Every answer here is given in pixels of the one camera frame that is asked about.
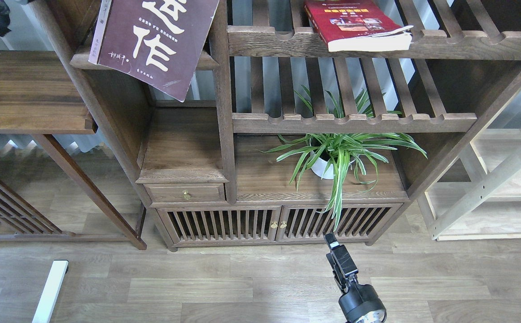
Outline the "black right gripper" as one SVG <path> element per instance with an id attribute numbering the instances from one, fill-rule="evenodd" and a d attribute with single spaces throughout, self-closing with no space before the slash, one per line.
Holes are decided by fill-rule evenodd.
<path id="1" fill-rule="evenodd" d="M 327 259 L 342 296 L 339 305 L 347 323 L 384 323 L 387 309 L 373 286 L 359 284 L 358 269 L 345 246 L 340 246 L 334 233 L 326 233 L 324 240 L 330 249 Z"/>

